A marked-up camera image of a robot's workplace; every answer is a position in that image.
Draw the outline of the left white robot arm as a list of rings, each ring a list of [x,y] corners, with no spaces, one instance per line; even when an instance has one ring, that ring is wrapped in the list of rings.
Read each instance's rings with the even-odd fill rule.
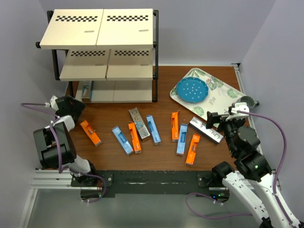
[[[98,183],[94,165],[76,153],[69,132],[85,108],[85,104],[71,96],[52,96],[49,103],[55,119],[44,128],[33,132],[38,158],[44,169],[69,170],[75,180],[88,187]]]

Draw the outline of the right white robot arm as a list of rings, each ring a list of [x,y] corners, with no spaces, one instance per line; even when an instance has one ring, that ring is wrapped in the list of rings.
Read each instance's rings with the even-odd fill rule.
[[[212,169],[211,180],[235,194],[261,228],[302,228],[304,223],[281,195],[278,174],[273,173],[265,156],[257,150],[260,140],[255,129],[244,125],[250,115],[246,108],[233,108],[228,114],[207,112],[206,128],[218,124],[239,172],[224,161]]]

